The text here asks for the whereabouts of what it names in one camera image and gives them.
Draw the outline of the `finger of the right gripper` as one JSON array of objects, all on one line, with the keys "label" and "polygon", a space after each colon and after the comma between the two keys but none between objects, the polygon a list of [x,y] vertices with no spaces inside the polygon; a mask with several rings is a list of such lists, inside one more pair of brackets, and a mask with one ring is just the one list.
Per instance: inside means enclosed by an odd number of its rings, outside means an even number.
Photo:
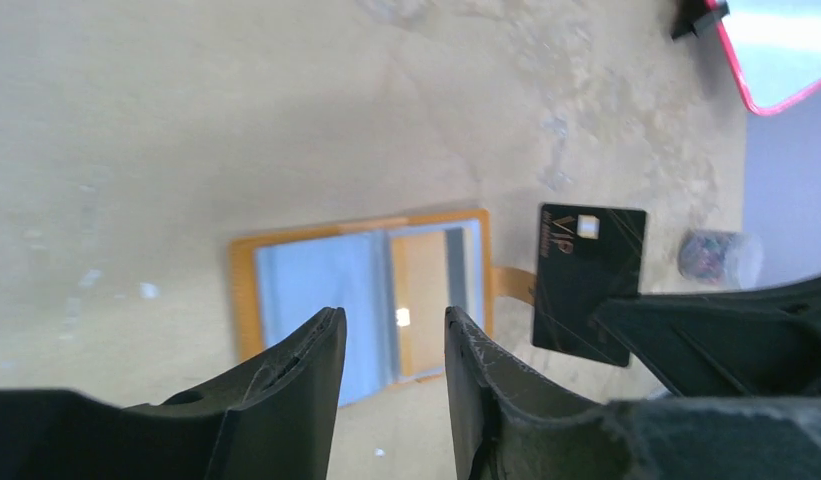
[{"label": "finger of the right gripper", "polygon": [[673,394],[821,397],[821,275],[603,301],[594,317]]}]

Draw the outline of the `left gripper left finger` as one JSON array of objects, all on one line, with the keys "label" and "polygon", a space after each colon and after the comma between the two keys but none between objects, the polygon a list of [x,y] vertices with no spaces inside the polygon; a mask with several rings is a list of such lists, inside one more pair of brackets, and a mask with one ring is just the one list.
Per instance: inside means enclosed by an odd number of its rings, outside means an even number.
[{"label": "left gripper left finger", "polygon": [[346,335],[344,310],[324,308],[232,369],[126,409],[119,478],[325,478]]}]

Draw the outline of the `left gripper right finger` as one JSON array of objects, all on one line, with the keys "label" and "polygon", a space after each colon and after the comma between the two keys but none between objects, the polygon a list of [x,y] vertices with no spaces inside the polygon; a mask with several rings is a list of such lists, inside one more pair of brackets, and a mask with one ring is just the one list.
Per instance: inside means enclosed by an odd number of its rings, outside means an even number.
[{"label": "left gripper right finger", "polygon": [[538,373],[456,306],[445,311],[445,366],[458,478],[608,478],[597,403]]}]

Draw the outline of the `orange leather card holder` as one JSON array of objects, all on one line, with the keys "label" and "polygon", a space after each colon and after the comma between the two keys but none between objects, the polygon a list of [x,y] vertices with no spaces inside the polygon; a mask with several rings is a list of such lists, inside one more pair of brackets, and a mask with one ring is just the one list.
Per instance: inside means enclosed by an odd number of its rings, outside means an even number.
[{"label": "orange leather card holder", "polygon": [[530,272],[493,265],[484,209],[253,233],[229,243],[227,260],[240,360],[324,307],[345,310],[341,405],[442,374],[445,308],[492,333],[495,299],[531,303],[535,285]]}]

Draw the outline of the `black VIP card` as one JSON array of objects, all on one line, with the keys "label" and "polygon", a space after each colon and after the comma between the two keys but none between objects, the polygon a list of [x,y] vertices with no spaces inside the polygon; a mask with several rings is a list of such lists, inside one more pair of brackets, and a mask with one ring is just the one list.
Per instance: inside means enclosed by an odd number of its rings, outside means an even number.
[{"label": "black VIP card", "polygon": [[639,293],[648,214],[641,209],[544,203],[531,344],[615,367],[630,350],[594,318],[608,298]]}]

